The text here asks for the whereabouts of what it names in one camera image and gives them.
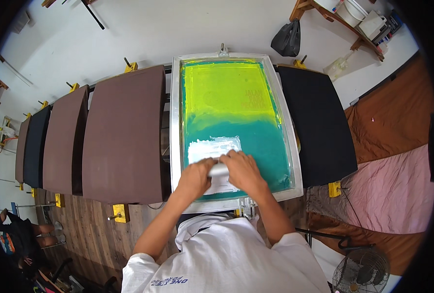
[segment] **electric fan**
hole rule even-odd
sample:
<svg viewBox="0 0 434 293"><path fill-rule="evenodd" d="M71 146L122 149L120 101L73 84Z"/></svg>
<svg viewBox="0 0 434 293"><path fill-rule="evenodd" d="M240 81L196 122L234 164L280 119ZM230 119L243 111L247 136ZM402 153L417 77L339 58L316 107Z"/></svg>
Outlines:
<svg viewBox="0 0 434 293"><path fill-rule="evenodd" d="M390 276L390 262L378 249L358 249L350 252L333 274L333 292L379 293Z"/></svg>

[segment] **white sneaker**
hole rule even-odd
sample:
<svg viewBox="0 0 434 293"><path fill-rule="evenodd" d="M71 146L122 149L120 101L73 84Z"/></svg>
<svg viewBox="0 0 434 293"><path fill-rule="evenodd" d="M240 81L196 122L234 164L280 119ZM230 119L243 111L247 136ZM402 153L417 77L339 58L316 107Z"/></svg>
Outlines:
<svg viewBox="0 0 434 293"><path fill-rule="evenodd" d="M62 234L61 236L56 236L57 243L64 243L65 242L65 235Z"/></svg>
<svg viewBox="0 0 434 293"><path fill-rule="evenodd" d="M60 222L56 221L56 222L54 223L54 229L55 229L55 230L63 230L64 228L62 227L62 225L61 225Z"/></svg>

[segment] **black plastic bag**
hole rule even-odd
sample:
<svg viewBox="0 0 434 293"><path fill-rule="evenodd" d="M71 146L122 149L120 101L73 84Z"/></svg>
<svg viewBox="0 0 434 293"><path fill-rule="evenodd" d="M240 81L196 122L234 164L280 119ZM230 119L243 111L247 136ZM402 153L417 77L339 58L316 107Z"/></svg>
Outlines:
<svg viewBox="0 0 434 293"><path fill-rule="evenodd" d="M275 35L271 48L282 56L296 57L300 51L300 22L298 19L285 24Z"/></svg>

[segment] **aluminum frame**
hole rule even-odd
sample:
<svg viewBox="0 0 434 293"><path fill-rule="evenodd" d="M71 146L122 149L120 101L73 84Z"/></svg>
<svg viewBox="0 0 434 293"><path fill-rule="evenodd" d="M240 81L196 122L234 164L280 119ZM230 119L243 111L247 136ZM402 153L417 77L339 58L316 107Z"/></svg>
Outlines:
<svg viewBox="0 0 434 293"><path fill-rule="evenodd" d="M279 115L283 121L282 127L284 130L284 140L288 145L287 159L289 161L289 167L293 169L291 179L293 180L295 187L292 189L274 192L274 198L280 202L283 200L299 197L303 195L302 185L302 172L300 167L300 159L298 154L297 143L295 139L295 131L292 124L292 119L285 102L284 93L280 85L279 79L276 75L276 71L272 65L268 55L264 54L251 54L251 53L229 53L229 57L219 57L218 53L203 53L203 54L191 54L178 56L173 58L172 63L172 86L170 94L170 166L171 166L171 180L172 191L178 186L179 178L181 177L181 101L179 97L180 93L180 65L184 60L201 59L201 58L251 58L262 60L264 72L268 79L269 87L273 93L274 101L279 110ZM238 209L240 198L215 200L207 202L193 202L184 211L184 213L205 213L215 212L223 210Z"/></svg>

